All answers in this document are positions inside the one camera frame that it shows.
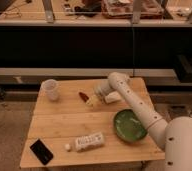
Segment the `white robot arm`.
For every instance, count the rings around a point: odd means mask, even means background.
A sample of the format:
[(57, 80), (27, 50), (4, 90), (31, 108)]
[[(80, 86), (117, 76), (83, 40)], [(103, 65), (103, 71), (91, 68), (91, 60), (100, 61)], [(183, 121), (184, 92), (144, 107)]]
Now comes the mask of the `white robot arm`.
[(181, 116), (167, 122), (130, 87), (129, 81), (127, 74), (110, 73), (94, 87), (94, 94), (87, 104), (97, 105), (110, 93), (118, 92), (156, 145), (165, 152), (164, 171), (192, 171), (192, 118)]

